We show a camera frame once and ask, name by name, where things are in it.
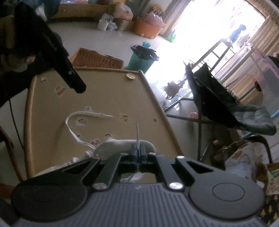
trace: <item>wooden chair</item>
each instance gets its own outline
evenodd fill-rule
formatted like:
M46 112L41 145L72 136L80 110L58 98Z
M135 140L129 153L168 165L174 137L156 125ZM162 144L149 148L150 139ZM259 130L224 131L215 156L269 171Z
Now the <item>wooden chair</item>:
M20 170L17 167L15 154L14 154L14 145L12 140L8 137L8 135L5 133L4 129L0 126L0 143L4 142L8 151L8 155L10 157L12 166L14 168L14 171L16 173L16 176L20 182L24 181L24 178L20 172ZM5 185L0 184L0 196L4 198L10 198L11 192L14 189L11 185Z

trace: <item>white strap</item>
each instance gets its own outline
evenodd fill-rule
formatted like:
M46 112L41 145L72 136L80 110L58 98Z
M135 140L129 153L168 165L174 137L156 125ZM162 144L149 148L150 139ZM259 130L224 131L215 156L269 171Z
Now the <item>white strap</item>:
M89 115L89 116L93 116L93 117L102 117L102 118L111 118L111 117L113 117L113 116L111 116L111 115L106 115L106 114L103 114L103 113L94 113L94 112L88 112L88 111L78 111L78 112L73 112L73 113L71 113L71 114L66 118L65 123L66 123L66 125L67 125L67 127L68 127L70 133L71 133L71 134L73 135L73 137L76 139L76 141L77 141L78 143L82 144L82 145L85 145L85 146L90 147L93 151L95 151L96 148L95 148L92 144L86 143L86 142L80 140L80 139L76 136L76 134L70 129L70 127L69 127L69 125L68 125L68 121L69 121L69 119L70 119L72 116L75 116L75 115Z

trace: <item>ribbed gray surface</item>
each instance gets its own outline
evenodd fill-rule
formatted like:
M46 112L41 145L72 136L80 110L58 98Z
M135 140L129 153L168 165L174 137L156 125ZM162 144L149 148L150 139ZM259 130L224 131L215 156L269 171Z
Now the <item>ribbed gray surface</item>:
M191 207L182 193L162 184L116 184L111 190L94 193L75 215L51 223L20 219L16 227L260 227L257 218L242 222L209 219Z

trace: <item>plastic bag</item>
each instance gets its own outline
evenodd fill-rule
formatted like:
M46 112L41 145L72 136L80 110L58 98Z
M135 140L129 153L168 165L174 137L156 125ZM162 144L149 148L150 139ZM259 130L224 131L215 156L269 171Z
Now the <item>plastic bag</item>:
M108 15L106 13L101 17L101 20L106 20L107 22L111 22L113 19L114 17L112 15Z
M107 22L104 19L99 20L98 23L98 29L101 31L105 31L107 29L107 26L109 25L109 22Z
M116 5L115 10L113 12L113 16L115 18L123 18L125 20L132 20L133 13L131 9L126 6L124 3L119 3Z
M114 30L114 29L117 29L117 25L116 25L116 23L110 21L109 24L108 24L108 26L107 26L107 30L108 30L108 31L112 31L112 30Z
M163 19L161 16L151 12L150 14L148 14L144 20L144 22L154 25L156 27L162 28L164 27L166 24L163 22Z

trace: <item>black folding chair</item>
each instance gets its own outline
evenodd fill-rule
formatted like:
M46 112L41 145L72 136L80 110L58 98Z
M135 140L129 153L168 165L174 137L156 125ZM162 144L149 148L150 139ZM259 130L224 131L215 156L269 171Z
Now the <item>black folding chair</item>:
M239 103L212 76L207 64L204 64L195 73L187 65L186 77L193 93L193 99L181 98L180 101L194 101L198 108L198 119L171 114L167 114L167 117L198 122L198 161L201 160L202 124L222 124L228 128L238 128L270 136L277 132L265 106ZM210 120L203 120L203 115Z

